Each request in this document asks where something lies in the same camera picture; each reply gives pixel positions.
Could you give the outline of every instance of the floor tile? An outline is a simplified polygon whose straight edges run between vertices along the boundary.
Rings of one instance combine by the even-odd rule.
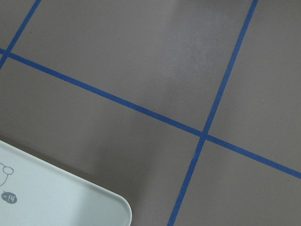
[[[176,226],[299,226],[301,180],[206,142]]]
[[[0,106],[1,140],[122,195],[132,226],[166,225],[196,136],[11,59]]]
[[[210,134],[301,170],[301,2],[261,0]]]
[[[8,47],[33,3],[34,0],[0,0],[0,48]]]
[[[203,129],[250,3],[43,1],[13,52]]]

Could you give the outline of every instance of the white plastic tray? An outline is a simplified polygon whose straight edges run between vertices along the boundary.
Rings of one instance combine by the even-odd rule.
[[[129,226],[121,196],[0,141],[0,224]]]

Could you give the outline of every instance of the blue painter's tape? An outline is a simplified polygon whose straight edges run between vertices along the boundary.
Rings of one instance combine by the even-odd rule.
[[[2,66],[4,65],[7,57],[9,56],[11,50],[13,49],[13,47],[15,46],[15,44],[17,43],[18,39],[20,38],[22,32],[24,31],[26,25],[28,24],[29,20],[31,19],[32,15],[34,14],[35,10],[37,9],[37,7],[39,6],[41,0],[36,0],[34,2],[34,4],[32,5],[32,8],[29,10],[28,14],[26,15],[25,19],[23,20],[23,22],[21,23],[18,31],[16,32],[16,34],[14,35],[12,41],[10,42],[8,48],[5,50],[5,52],[3,53],[2,58],[0,59],[0,70],[2,68]]]
[[[224,74],[224,77],[222,79],[221,85],[220,85],[220,87],[218,89],[217,95],[216,95],[215,100],[213,102],[210,114],[209,114],[209,116],[207,118],[206,124],[205,124],[204,129],[203,129],[203,132],[206,133],[206,134],[208,134],[208,132],[210,130],[210,127],[212,125],[212,122],[213,122],[213,119],[215,117],[217,108],[218,108],[218,106],[220,104],[220,101],[221,101],[222,96],[224,94],[224,91],[226,89],[226,86],[227,86],[229,77],[231,75],[234,63],[235,63],[236,58],[238,56],[239,49],[241,47],[241,44],[243,43],[246,31],[247,31],[248,26],[249,26],[249,24],[251,22],[251,19],[252,19],[252,16],[253,16],[253,13],[255,11],[257,3],[258,3],[258,0],[254,0],[252,2],[251,6],[250,6],[250,9],[249,9],[249,12],[248,12],[248,14],[246,16],[245,22],[243,24],[243,27],[242,27],[242,29],[240,31],[239,36],[238,36],[237,42],[235,44],[234,50],[232,52],[230,61],[228,63],[227,69],[226,69],[226,72]]]
[[[198,145],[197,145],[197,148],[196,148],[196,151],[195,151],[195,154],[194,154],[194,157],[193,159],[191,160],[190,162],[190,165],[188,167],[188,170],[187,170],[187,173],[186,173],[186,176],[184,178],[184,181],[182,183],[182,187],[180,189],[180,193],[178,195],[178,198],[177,200],[175,201],[175,205],[174,205],[174,208],[173,208],[173,211],[170,215],[170,218],[169,218],[169,221],[167,223],[167,226],[173,226],[174,225],[174,222],[178,216],[178,213],[179,213],[179,210],[180,210],[180,207],[182,205],[182,202],[183,202],[183,199],[184,199],[184,196],[187,192],[187,188],[188,188],[188,185],[190,183],[190,180],[192,178],[192,175],[193,175],[193,172],[194,172],[194,169],[197,165],[197,162],[198,162],[198,158],[201,154],[201,151],[203,149],[203,146],[204,146],[204,143],[205,143],[205,139],[201,138],[199,141],[198,141]]]
[[[218,139],[216,137],[213,137],[211,135],[207,136],[207,140],[211,141],[212,143],[215,143],[217,145],[223,146],[223,147],[225,147],[225,148],[227,148],[229,150],[232,150],[232,151],[234,151],[236,153],[239,153],[239,154],[242,154],[242,155],[244,155],[246,157],[254,159],[254,160],[258,161],[258,162],[261,162],[261,163],[263,163],[265,165],[268,165],[270,167],[278,169],[278,170],[280,170],[280,171],[282,171],[284,173],[287,173],[289,175],[292,175],[294,177],[297,177],[297,178],[301,179],[301,173],[300,172],[295,171],[295,170],[293,170],[291,168],[288,168],[288,167],[286,167],[284,165],[281,165],[281,164],[279,164],[277,162],[274,162],[272,160],[269,160],[267,158],[264,158],[264,157],[262,157],[260,155],[255,154],[255,153],[252,153],[250,151],[247,151],[247,150],[245,150],[245,149],[243,149],[241,147],[237,147],[235,145],[232,145],[232,144],[230,144],[230,143],[228,143],[226,141],[220,140],[220,139]]]
[[[177,200],[175,202],[175,205],[174,205],[172,214],[171,214],[171,216],[169,218],[167,226],[173,226],[174,223],[175,223],[175,220],[177,218],[178,212],[179,212],[180,207],[181,207],[181,203],[182,203],[182,201],[184,199],[184,196],[186,194],[188,185],[190,183],[190,179],[191,179],[193,171],[195,169],[195,165],[197,164],[198,158],[199,158],[200,153],[202,151],[202,148],[204,146],[205,139],[206,139],[207,134],[208,134],[208,132],[210,130],[210,127],[211,127],[213,119],[215,117],[217,108],[218,108],[218,106],[220,104],[220,101],[221,101],[222,96],[224,94],[224,91],[226,89],[227,82],[228,82],[230,74],[232,72],[234,63],[236,61],[236,58],[237,58],[239,49],[241,47],[241,44],[243,42],[243,39],[245,37],[246,31],[247,31],[248,26],[249,26],[249,24],[251,22],[251,19],[252,19],[253,13],[255,11],[257,2],[258,2],[258,0],[253,0],[252,4],[250,6],[249,12],[248,12],[248,14],[246,16],[245,22],[243,24],[243,27],[242,27],[242,29],[241,29],[241,31],[239,33],[237,42],[235,44],[234,50],[232,52],[230,61],[228,63],[227,69],[226,69],[226,72],[225,72],[225,74],[223,76],[222,82],[220,84],[220,87],[219,87],[218,92],[216,94],[215,100],[214,100],[213,105],[211,107],[209,116],[208,116],[208,118],[206,120],[206,124],[205,124],[204,129],[203,129],[203,136],[204,136],[204,138],[200,138],[200,140],[198,142],[198,145],[197,145],[197,148],[196,148],[196,151],[195,151],[195,155],[194,155],[194,157],[193,157],[193,159],[192,159],[192,161],[190,163],[190,166],[188,168],[188,171],[186,173],[185,179],[184,179],[182,187],[180,189],[180,193],[179,193],[178,198],[177,198]]]
[[[133,110],[135,110],[135,111],[138,111],[138,112],[140,112],[140,113],[143,113],[143,114],[145,114],[145,115],[147,115],[147,116],[149,116],[149,117],[158,119],[159,121],[165,122],[165,123],[167,123],[167,124],[169,124],[169,125],[171,125],[171,126],[174,126],[174,127],[179,128],[179,129],[182,129],[182,130],[184,130],[184,131],[186,131],[186,132],[188,132],[188,133],[191,133],[191,134],[193,134],[193,135],[196,135],[196,136],[198,136],[198,137],[202,134],[202,132],[199,131],[199,130],[197,130],[197,129],[194,129],[194,128],[192,128],[192,127],[189,127],[189,126],[187,126],[187,125],[184,125],[184,124],[182,124],[182,123],[180,123],[180,122],[178,122],[178,121],[172,120],[172,119],[170,119],[170,118],[167,118],[167,117],[165,117],[165,116],[163,116],[163,115],[161,115],[161,114],[158,114],[158,113],[153,112],[153,111],[151,111],[151,110],[149,110],[149,109],[146,109],[146,108],[144,108],[144,107],[141,107],[141,106],[139,106],[139,105],[136,105],[136,104],[134,104],[134,103],[132,103],[132,102],[129,102],[129,101],[127,101],[127,100],[124,100],[124,99],[122,99],[122,98],[120,98],[120,97],[114,96],[113,94],[107,93],[107,92],[105,92],[105,91],[103,91],[103,90],[100,90],[100,89],[98,89],[98,88],[95,88],[95,87],[93,87],[93,86],[90,86],[90,85],[88,85],[88,84],[86,84],[86,83],[83,83],[83,82],[81,82],[81,81],[79,81],[79,80],[76,80],[76,79],[74,79],[74,78],[71,78],[71,77],[69,77],[69,76],[67,76],[67,75],[64,75],[64,74],[62,74],[62,73],[56,72],[56,71],[54,71],[54,70],[52,70],[52,69],[49,69],[49,68],[47,68],[47,67],[44,67],[44,66],[42,66],[42,65],[40,65],[40,64],[37,64],[37,63],[35,63],[35,62],[33,62],[33,61],[30,61],[30,60],[28,60],[28,59],[25,59],[25,58],[23,58],[23,57],[21,57],[21,56],[18,56],[18,55],[16,55],[16,54],[11,53],[11,54],[9,55],[9,57],[12,58],[12,59],[14,59],[14,60],[16,60],[16,61],[19,61],[19,62],[21,62],[21,63],[23,63],[23,64],[26,64],[26,65],[28,65],[28,66],[31,66],[31,67],[33,67],[33,68],[35,68],[35,69],[37,69],[37,70],[40,70],[40,71],[45,72],[45,73],[47,73],[47,74],[49,74],[49,75],[52,75],[52,76],[57,77],[57,78],[59,78],[59,79],[61,79],[61,80],[64,80],[64,81],[66,81],[66,82],[68,82],[68,83],[71,83],[71,84],[76,85],[76,86],[78,86],[78,87],[81,87],[81,88],[83,88],[83,89],[85,89],[85,90],[88,90],[88,91],[90,91],[90,92],[92,92],[92,93],[95,93],[95,94],[97,94],[97,95],[100,95],[100,96],[102,96],[102,97],[104,97],[104,98],[107,98],[107,99],[109,99],[109,100],[112,100],[112,101],[114,101],[114,102],[116,102],[116,103],[118,103],[118,104],[121,104],[121,105],[123,105],[123,106],[129,107],[129,108],[131,108],[131,109],[133,109]]]

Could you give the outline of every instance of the blue tape line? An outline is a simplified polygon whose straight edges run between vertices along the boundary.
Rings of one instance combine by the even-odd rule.
[[[107,92],[105,92],[103,90],[100,90],[98,88],[90,86],[90,85],[88,85],[86,83],[83,83],[83,82],[81,82],[79,80],[71,78],[71,77],[69,77],[67,75],[64,75],[62,73],[56,72],[56,71],[54,71],[52,69],[44,67],[44,66],[42,66],[40,64],[37,64],[37,63],[35,63],[35,62],[31,61],[31,60],[25,59],[25,58],[23,58],[21,56],[18,56],[16,54],[10,53],[9,54],[9,58],[12,58],[12,59],[14,59],[14,60],[16,60],[16,61],[18,61],[20,63],[23,63],[23,64],[28,65],[30,67],[33,67],[35,69],[38,69],[38,70],[40,70],[42,72],[45,72],[45,73],[47,73],[49,75],[52,75],[52,76],[54,76],[56,78],[59,78],[61,80],[64,80],[64,81],[66,81],[68,83],[71,83],[73,85],[81,87],[81,88],[83,88],[85,90],[88,90],[88,91],[90,91],[92,93],[100,95],[100,96],[102,96],[104,98],[112,100],[112,101],[114,101],[114,102],[116,102],[118,104],[121,104],[123,106],[129,107],[129,108],[131,108],[131,109],[133,109],[135,111],[138,111],[140,113],[143,113],[143,114],[145,114],[145,115],[147,115],[149,117],[155,118],[155,119],[157,119],[159,121],[162,121],[162,122],[165,122],[165,123],[167,123],[167,124],[169,124],[171,126],[174,126],[174,127],[179,128],[179,129],[182,129],[182,130],[184,130],[184,131],[186,131],[188,133],[191,133],[191,134],[193,134],[195,136],[199,137],[202,134],[202,132],[199,131],[199,130],[197,130],[197,129],[194,129],[194,128],[190,127],[190,126],[184,125],[184,124],[182,124],[182,123],[180,123],[178,121],[172,120],[170,118],[167,118],[167,117],[165,117],[165,116],[163,116],[161,114],[158,114],[158,113],[153,112],[153,111],[151,111],[149,109],[146,109],[144,107],[136,105],[136,104],[134,104],[132,102],[129,102],[127,100],[124,100],[124,99],[122,99],[120,97],[117,97],[117,96],[115,96],[113,94],[107,93]]]
[[[253,0],[252,4],[250,6],[249,12],[248,12],[248,14],[246,16],[245,22],[243,24],[243,27],[242,27],[242,29],[241,29],[241,31],[239,33],[238,39],[236,41],[234,50],[232,52],[230,61],[228,63],[227,69],[226,69],[226,72],[224,74],[224,77],[222,79],[221,85],[220,85],[220,87],[218,89],[218,92],[216,94],[215,100],[213,102],[210,114],[209,114],[209,116],[207,118],[206,124],[205,124],[204,129],[203,129],[203,132],[206,133],[206,134],[209,133],[209,130],[210,130],[210,127],[212,125],[213,119],[215,117],[217,108],[218,108],[218,106],[219,106],[219,104],[221,102],[222,95],[224,94],[224,91],[226,89],[229,77],[231,75],[233,66],[234,66],[236,58],[238,56],[239,49],[240,49],[241,44],[242,44],[242,42],[244,40],[246,31],[247,31],[248,26],[249,26],[249,24],[251,22],[251,19],[252,19],[252,16],[253,16],[253,13],[255,11],[257,3],[258,3],[258,0]]]
[[[34,2],[34,4],[32,5],[32,8],[29,10],[28,14],[26,15],[25,19],[23,20],[22,24],[20,25],[18,31],[16,32],[16,34],[14,35],[12,41],[10,42],[8,48],[3,53],[3,56],[0,59],[0,70],[1,70],[2,66],[4,65],[6,59],[8,58],[11,50],[13,49],[13,47],[17,43],[18,39],[20,38],[22,32],[24,31],[24,29],[25,29],[26,25],[28,24],[30,18],[32,17],[33,13],[35,12],[37,7],[39,6],[40,2],[41,2],[41,0],[36,0]]]
[[[24,64],[26,64],[26,65],[28,65],[28,66],[31,66],[31,67],[33,67],[33,68],[35,68],[35,69],[38,69],[38,70],[40,70],[40,71],[43,71],[43,72],[45,72],[45,73],[49,73],[48,70],[51,71],[51,72],[53,72],[53,73],[57,73],[57,72],[55,72],[55,71],[53,71],[53,70],[51,70],[51,69],[48,69],[48,68],[46,68],[46,67],[43,67],[43,66],[37,64],[37,63],[35,63],[35,62],[32,62],[32,61],[27,60],[27,59],[24,59],[24,58],[22,58],[22,57],[20,57],[20,56],[18,56],[18,55],[16,55],[16,54],[11,53],[11,54],[9,55],[9,57],[12,58],[12,59],[14,59],[14,60],[16,60],[16,61],[19,61],[20,63],[24,63]],[[187,129],[187,130],[185,130],[185,131],[187,131],[187,132],[189,132],[189,133],[191,133],[191,134],[194,134],[194,135],[196,135],[196,136],[200,136],[201,139],[199,140],[199,143],[198,143],[197,148],[196,148],[195,155],[194,155],[194,157],[193,157],[193,159],[192,159],[192,161],[191,161],[191,163],[190,163],[190,166],[189,166],[189,168],[188,168],[187,176],[185,177],[184,182],[183,182],[184,185],[182,186],[182,188],[181,188],[181,190],[180,190],[180,196],[178,197],[178,199],[177,199],[177,201],[176,201],[176,205],[175,205],[175,206],[177,206],[177,208],[176,208],[175,210],[177,210],[177,211],[173,211],[173,213],[172,213],[172,216],[173,216],[172,218],[174,218],[174,219],[175,219],[175,217],[176,217],[176,215],[177,215],[177,213],[178,213],[178,211],[179,211],[179,207],[180,207],[180,205],[181,205],[181,203],[182,203],[183,197],[185,196],[186,190],[187,190],[187,188],[188,188],[188,185],[189,185],[190,179],[191,179],[191,177],[192,177],[193,171],[194,171],[194,169],[195,169],[195,166],[196,166],[196,164],[197,164],[198,158],[199,158],[199,156],[200,156],[200,153],[201,153],[202,147],[203,147],[203,145],[204,145],[203,143],[204,143],[204,140],[205,140],[205,139],[208,140],[208,141],[210,141],[210,142],[212,142],[212,143],[215,143],[215,144],[217,144],[217,145],[223,146],[223,147],[225,147],[225,148],[227,148],[227,149],[229,149],[229,150],[232,150],[232,151],[234,151],[234,152],[236,152],[236,153],[239,153],[239,154],[244,155],[244,156],[246,156],[246,157],[248,157],[248,158],[251,158],[251,159],[253,159],[253,160],[256,160],[256,161],[261,162],[261,163],[263,163],[263,164],[265,164],[265,165],[271,166],[271,167],[273,167],[273,168],[275,168],[275,169],[278,169],[278,170],[280,170],[280,171],[282,171],[282,172],[284,172],[284,173],[287,173],[287,174],[289,174],[289,175],[292,175],[292,176],[294,176],[294,177],[297,177],[297,178],[301,179],[301,173],[298,172],[298,171],[295,171],[295,170],[293,170],[293,169],[291,169],[291,168],[289,168],[289,167],[286,167],[286,166],[281,165],[281,164],[279,164],[279,163],[277,163],[277,162],[274,162],[274,161],[272,161],[272,160],[269,160],[269,159],[267,159],[267,158],[264,158],[264,157],[262,157],[262,156],[260,156],[260,155],[254,154],[254,153],[252,153],[252,152],[250,152],[250,151],[247,151],[247,150],[245,150],[245,149],[243,149],[243,148],[240,148],[240,147],[238,147],[238,146],[235,146],[235,145],[233,145],[233,144],[230,144],[230,143],[228,143],[228,142],[226,142],[226,141],[223,141],[223,140],[218,139],[218,138],[216,138],[216,137],[213,137],[213,136],[211,136],[211,135],[204,136],[204,134],[202,134],[201,131],[198,131],[198,130],[196,130],[196,129],[193,129],[193,128],[190,128],[190,127],[188,127],[188,128],[189,128],[189,129]]]
[[[220,104],[220,101],[222,99],[222,95],[224,94],[224,91],[226,89],[226,86],[227,86],[227,82],[229,80],[229,77],[230,77],[230,74],[231,74],[231,71],[233,69],[233,66],[234,66],[234,63],[236,61],[236,58],[237,58],[237,55],[238,55],[238,52],[239,52],[239,49],[241,47],[241,44],[243,42],[243,39],[245,37],[245,34],[246,34],[246,31],[248,29],[248,26],[251,22],[251,19],[252,19],[252,16],[253,16],[253,13],[255,11],[255,8],[256,8],[256,5],[257,5],[257,2],[258,0],[253,0],[250,8],[249,8],[249,12],[246,16],[246,19],[244,21],[244,24],[242,26],[242,29],[239,33],[239,36],[238,36],[238,39],[236,41],[236,44],[235,44],[235,47],[234,47],[234,50],[232,52],[232,55],[231,55],[231,58],[230,58],[230,61],[228,63],[228,66],[227,66],[227,69],[226,69],[226,72],[223,76],[223,79],[222,79],[222,82],[220,84],[220,87],[218,89],[218,92],[216,94],[216,97],[215,97],[215,100],[213,102],[213,105],[211,107],[211,110],[210,110],[210,113],[209,113],[209,116],[206,120],[206,124],[204,126],[204,129],[203,129],[203,138],[200,138],[199,142],[198,142],[198,145],[197,145],[197,148],[196,148],[196,151],[195,151],[195,154],[194,154],[194,157],[189,165],[189,168],[188,168],[188,171],[186,173],[186,176],[185,176],[185,179],[183,181],[183,184],[182,184],[182,187],[180,189],[180,193],[178,195],[178,198],[175,202],[175,205],[174,205],[174,208],[173,208],[173,211],[170,215],[170,218],[169,218],[169,221],[168,221],[168,224],[167,226],[173,226],[174,223],[175,223],[175,220],[177,218],[177,215],[178,215],[178,212],[180,210],[180,207],[181,207],[181,204],[182,204],[182,201],[184,199],[184,196],[186,194],[186,191],[187,191],[187,188],[188,188],[188,185],[190,183],[190,179],[192,177],[192,174],[193,174],[193,171],[195,169],[195,165],[197,164],[197,161],[198,161],[198,158],[200,156],[200,153],[202,152],[202,149],[203,149],[203,146],[204,146],[204,142],[205,140],[207,139],[207,136],[208,136],[208,132],[210,130],[210,127],[212,125],[212,122],[213,122],[213,119],[215,117],[215,114],[216,114],[216,111],[217,111],[217,108]]]
[[[265,165],[268,165],[270,167],[278,169],[278,170],[280,170],[280,171],[282,171],[284,173],[287,173],[289,175],[292,175],[294,177],[297,177],[297,178],[301,179],[301,173],[300,172],[295,171],[295,170],[293,170],[291,168],[288,168],[288,167],[286,167],[284,165],[281,165],[281,164],[279,164],[277,162],[274,162],[274,161],[269,160],[267,158],[261,157],[260,155],[257,155],[255,153],[247,151],[247,150],[245,150],[243,148],[240,148],[240,147],[237,147],[235,145],[232,145],[232,144],[230,144],[230,143],[228,143],[226,141],[220,140],[220,139],[218,139],[216,137],[213,137],[211,135],[207,136],[207,140],[211,141],[212,143],[215,143],[217,145],[223,146],[223,147],[225,147],[225,148],[227,148],[229,150],[232,150],[232,151],[234,151],[236,153],[239,153],[239,154],[242,154],[242,155],[244,155],[246,157],[254,159],[254,160],[258,161],[258,162],[261,162],[261,163],[263,163]]]
[[[185,196],[185,194],[187,192],[187,188],[188,188],[188,185],[189,185],[190,180],[192,178],[194,169],[195,169],[195,167],[197,165],[198,158],[199,158],[199,156],[201,154],[201,151],[203,149],[204,143],[205,143],[205,139],[203,139],[203,138],[199,139],[198,145],[197,145],[197,148],[196,148],[196,151],[195,151],[195,154],[194,154],[193,159],[191,160],[190,165],[188,167],[186,176],[185,176],[184,181],[182,183],[182,187],[180,189],[180,192],[179,192],[179,195],[177,197],[177,200],[175,201],[174,209],[173,209],[173,211],[172,211],[172,213],[170,215],[170,218],[169,218],[169,221],[167,223],[167,226],[173,226],[174,225],[174,222],[175,222],[175,220],[176,220],[176,218],[178,216],[180,207],[182,205],[184,196]]]

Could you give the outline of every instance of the gray tile square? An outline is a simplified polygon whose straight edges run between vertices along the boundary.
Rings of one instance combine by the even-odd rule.
[[[13,52],[203,129],[250,3],[42,1]]]
[[[198,137],[12,59],[0,106],[1,140],[122,195],[132,226],[167,224]]]
[[[259,1],[210,134],[301,171],[301,2]]]
[[[0,48],[6,49],[34,0],[0,0]]]
[[[299,226],[301,180],[206,142],[175,226]]]

